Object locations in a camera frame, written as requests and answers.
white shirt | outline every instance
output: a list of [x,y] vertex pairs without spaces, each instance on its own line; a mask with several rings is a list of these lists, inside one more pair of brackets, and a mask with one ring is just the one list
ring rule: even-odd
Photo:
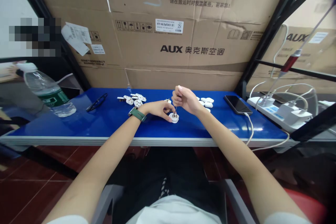
[[[218,216],[206,212],[188,200],[176,195],[170,195],[159,199],[150,206],[141,209],[126,224],[221,224]],[[277,212],[267,217],[264,224],[311,224],[292,213]],[[55,219],[48,224],[89,224],[88,221],[79,215],[68,215]]]

smartwatch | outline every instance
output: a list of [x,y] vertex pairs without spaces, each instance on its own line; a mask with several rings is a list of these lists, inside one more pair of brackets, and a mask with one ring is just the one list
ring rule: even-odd
[[132,115],[138,118],[141,122],[146,120],[146,116],[142,114],[137,107],[132,108],[131,111],[128,113],[128,116]]

power strip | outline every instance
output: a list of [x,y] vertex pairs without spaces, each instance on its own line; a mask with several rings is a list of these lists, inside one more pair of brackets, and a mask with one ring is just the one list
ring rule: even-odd
[[[247,103],[255,108],[258,100],[259,100],[259,97],[252,97],[252,98],[247,100]],[[297,130],[298,128],[300,128],[302,125],[306,124],[305,122],[294,124],[294,125],[287,124],[285,122],[285,118],[277,113],[277,111],[279,109],[277,106],[271,105],[271,106],[268,106],[268,107],[262,107],[262,106],[260,106],[261,100],[262,99],[259,100],[259,105],[258,105],[258,108],[257,108],[258,111],[261,112],[262,114],[264,114],[265,116],[267,116],[269,119],[271,119],[272,121],[274,121],[278,125],[280,125],[287,132],[291,133],[291,132]]]

eyeglasses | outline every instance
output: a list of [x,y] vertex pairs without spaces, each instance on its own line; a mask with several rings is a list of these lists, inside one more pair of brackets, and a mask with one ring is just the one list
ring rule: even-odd
[[88,107],[86,109],[86,112],[90,112],[96,108],[98,108],[100,105],[103,104],[103,102],[105,101],[107,97],[107,93],[103,94],[101,97],[99,97],[94,103],[92,103],[92,105],[90,107]]

red chair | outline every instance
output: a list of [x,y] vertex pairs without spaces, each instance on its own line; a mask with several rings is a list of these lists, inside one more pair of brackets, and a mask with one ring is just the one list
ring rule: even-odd
[[327,215],[327,208],[319,201],[290,189],[284,188],[312,224],[321,224]]

